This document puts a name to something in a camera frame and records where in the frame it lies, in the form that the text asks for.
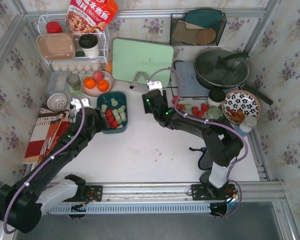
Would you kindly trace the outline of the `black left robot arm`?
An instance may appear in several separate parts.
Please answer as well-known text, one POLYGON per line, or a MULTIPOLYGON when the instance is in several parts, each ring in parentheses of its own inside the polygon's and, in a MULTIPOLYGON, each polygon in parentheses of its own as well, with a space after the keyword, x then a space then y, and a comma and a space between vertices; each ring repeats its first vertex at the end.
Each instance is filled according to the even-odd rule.
POLYGON ((6 234, 16 230, 29 233, 43 215, 64 200, 83 193, 84 180, 67 176, 61 183, 47 188, 51 180, 85 147, 96 133, 108 127, 100 108, 83 107, 66 132, 59 137, 51 153, 14 185, 0 188, 0 220, 6 234))

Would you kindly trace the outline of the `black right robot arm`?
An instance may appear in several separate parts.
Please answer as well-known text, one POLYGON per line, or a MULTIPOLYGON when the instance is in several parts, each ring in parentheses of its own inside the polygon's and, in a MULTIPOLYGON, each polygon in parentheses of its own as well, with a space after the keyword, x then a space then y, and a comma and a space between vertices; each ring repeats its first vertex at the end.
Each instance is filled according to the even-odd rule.
POLYGON ((166 92, 158 89, 142 95, 144 111, 152 114, 160 126, 184 131, 203 139, 206 150, 198 161, 204 173, 199 180, 212 199, 226 191, 230 171, 248 154, 248 145, 224 117, 202 119, 169 107, 166 92))

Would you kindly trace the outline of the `teal storage basket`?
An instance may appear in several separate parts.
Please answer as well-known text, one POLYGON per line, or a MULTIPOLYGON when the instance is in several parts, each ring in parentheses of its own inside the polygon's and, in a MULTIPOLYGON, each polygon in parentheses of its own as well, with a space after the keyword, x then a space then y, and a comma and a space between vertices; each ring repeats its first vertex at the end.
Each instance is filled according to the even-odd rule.
POLYGON ((127 97, 123 92, 111 91, 103 93, 97 98, 96 103, 108 124, 107 129, 102 131, 104 134, 118 134, 126 130, 128 125, 128 106, 127 97), (120 113, 122 112, 126 113, 126 121, 121 120, 120 113), (123 128, 116 129, 119 125, 123 125, 123 128))

